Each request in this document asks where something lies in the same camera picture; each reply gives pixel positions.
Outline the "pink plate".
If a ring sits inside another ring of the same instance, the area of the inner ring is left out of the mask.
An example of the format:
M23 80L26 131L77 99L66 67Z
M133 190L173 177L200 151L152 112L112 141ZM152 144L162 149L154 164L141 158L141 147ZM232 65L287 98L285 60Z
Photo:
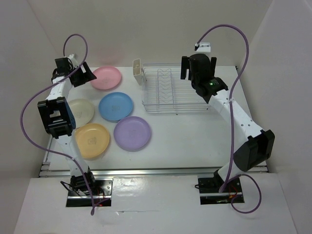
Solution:
M91 85L99 90L111 90L121 82L121 72L113 66L103 66L97 68L93 74L96 79L90 81Z

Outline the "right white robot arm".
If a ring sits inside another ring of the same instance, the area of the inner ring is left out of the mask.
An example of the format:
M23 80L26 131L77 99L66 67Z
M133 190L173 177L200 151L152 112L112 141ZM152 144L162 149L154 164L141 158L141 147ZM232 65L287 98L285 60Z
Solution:
M263 130L230 96L228 86L215 76L216 58L194 54L181 59L181 79L188 79L195 92L231 127L230 161L214 173L213 185L220 192L230 180L270 158L275 135Z

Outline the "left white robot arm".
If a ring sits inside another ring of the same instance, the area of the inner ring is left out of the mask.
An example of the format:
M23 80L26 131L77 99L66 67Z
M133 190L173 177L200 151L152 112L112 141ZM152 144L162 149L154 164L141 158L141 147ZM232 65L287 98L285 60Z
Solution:
M75 139L77 124L67 98L73 87L84 85L96 77L86 62L82 64L85 71L78 68L76 54L58 58L55 62L57 67L52 76L54 87L46 100L38 102L37 107L46 132L61 146L63 153L70 156L66 160L70 168L71 186L91 195L96 191L97 183L78 148ZM76 68L75 73L63 80Z

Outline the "blue plate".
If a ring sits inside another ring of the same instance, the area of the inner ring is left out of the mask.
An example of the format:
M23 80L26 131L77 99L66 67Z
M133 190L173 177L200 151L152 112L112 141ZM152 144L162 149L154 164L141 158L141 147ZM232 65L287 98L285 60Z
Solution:
M113 92L101 99L98 110L103 119L119 121L131 114L133 106L133 101L127 94Z

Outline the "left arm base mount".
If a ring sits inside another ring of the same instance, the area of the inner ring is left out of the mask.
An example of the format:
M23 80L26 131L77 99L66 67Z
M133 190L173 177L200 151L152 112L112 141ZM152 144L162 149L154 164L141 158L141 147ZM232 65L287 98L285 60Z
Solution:
M81 190L72 187L69 183L60 182L67 190L66 207L91 207L91 197L87 189ZM112 203L113 180L101 179L95 180L95 184L90 186L94 204L97 207L110 207Z

